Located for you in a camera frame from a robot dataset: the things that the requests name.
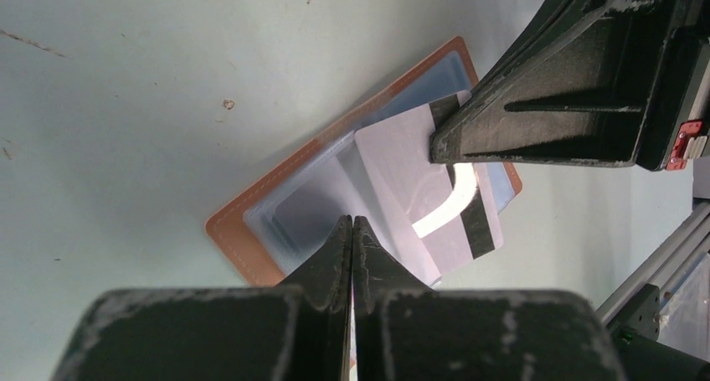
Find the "white card black stripe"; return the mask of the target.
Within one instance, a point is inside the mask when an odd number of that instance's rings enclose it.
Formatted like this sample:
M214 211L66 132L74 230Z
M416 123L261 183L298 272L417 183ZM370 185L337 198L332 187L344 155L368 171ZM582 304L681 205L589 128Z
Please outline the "white card black stripe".
M503 245L487 165L430 162L430 136L466 90L356 131L354 141L388 231L384 247L425 284Z

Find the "brown leather card holder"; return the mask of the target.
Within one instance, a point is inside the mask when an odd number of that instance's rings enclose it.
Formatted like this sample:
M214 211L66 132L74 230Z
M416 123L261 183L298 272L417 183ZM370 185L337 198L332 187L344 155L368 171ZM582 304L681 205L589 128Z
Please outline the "brown leather card holder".
M452 38L223 206L206 222L208 237L253 286L273 286L296 270L343 215L366 217L383 244L388 231L373 225L383 213L355 132L459 91L471 94L477 81L465 40ZM511 163L483 164L499 218L522 181Z

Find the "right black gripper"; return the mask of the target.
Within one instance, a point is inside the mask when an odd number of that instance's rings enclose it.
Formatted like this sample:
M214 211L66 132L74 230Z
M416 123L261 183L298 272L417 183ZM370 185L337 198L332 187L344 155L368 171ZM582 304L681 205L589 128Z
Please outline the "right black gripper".
M709 0L668 1L666 31L666 0L544 0L434 132L432 161L655 172L708 156Z

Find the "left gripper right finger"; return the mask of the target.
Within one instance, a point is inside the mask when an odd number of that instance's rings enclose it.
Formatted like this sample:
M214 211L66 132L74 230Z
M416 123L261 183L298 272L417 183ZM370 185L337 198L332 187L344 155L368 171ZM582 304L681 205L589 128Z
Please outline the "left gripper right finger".
M352 228L362 380L621 380L606 330L581 296L558 290L429 288Z

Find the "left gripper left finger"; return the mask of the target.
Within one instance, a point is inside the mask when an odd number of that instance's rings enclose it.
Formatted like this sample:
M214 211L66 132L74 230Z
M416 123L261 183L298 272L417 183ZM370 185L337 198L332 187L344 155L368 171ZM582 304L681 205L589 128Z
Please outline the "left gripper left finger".
M113 290L88 308L56 380L344 380L352 218L275 286Z

